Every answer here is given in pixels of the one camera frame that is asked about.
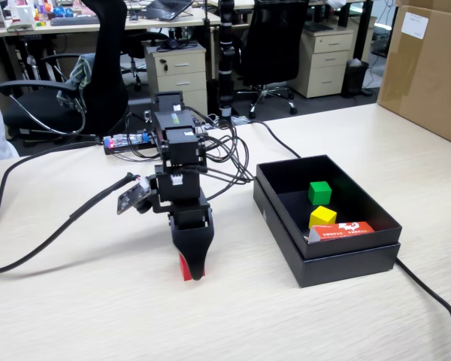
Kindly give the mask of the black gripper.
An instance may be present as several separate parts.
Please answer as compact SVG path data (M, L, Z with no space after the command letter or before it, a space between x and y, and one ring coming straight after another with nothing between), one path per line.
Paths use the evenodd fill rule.
M214 235L212 209L202 188L196 196L167 196L153 191L153 211L167 213L172 240L180 254L180 269L185 281L204 276L204 265Z

